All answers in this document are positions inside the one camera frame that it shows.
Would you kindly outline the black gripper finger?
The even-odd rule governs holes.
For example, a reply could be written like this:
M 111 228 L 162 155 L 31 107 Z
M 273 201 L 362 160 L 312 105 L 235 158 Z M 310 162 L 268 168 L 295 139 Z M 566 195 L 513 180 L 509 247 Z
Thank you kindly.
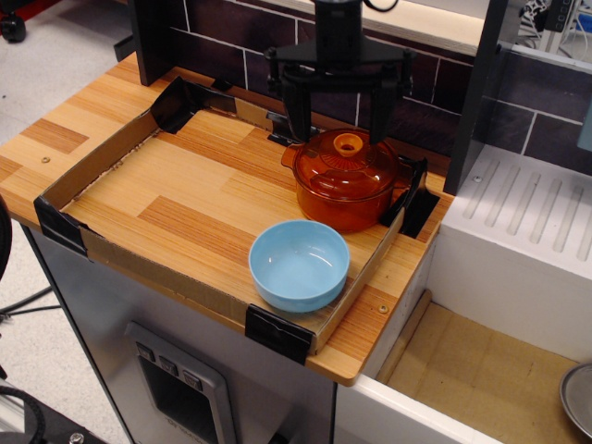
M 396 80 L 384 80 L 370 92 L 370 130 L 371 143 L 379 143 L 387 137 L 388 126 L 399 97 L 399 84 Z
M 281 80 L 282 101 L 290 129 L 294 138 L 300 142 L 308 142 L 311 138 L 312 90 L 313 86 L 309 82 Z

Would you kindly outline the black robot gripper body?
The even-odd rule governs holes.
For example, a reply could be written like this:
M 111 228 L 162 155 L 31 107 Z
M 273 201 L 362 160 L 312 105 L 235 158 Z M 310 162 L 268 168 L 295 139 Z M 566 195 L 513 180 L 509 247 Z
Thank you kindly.
M 283 96 L 287 84 L 318 84 L 324 91 L 337 87 L 355 91 L 365 87 L 397 95 L 413 84 L 416 52 L 367 38 L 363 33 L 364 6 L 386 13 L 397 4 L 379 7 L 370 1 L 315 1 L 312 40 L 265 51 L 269 64 L 268 89 Z

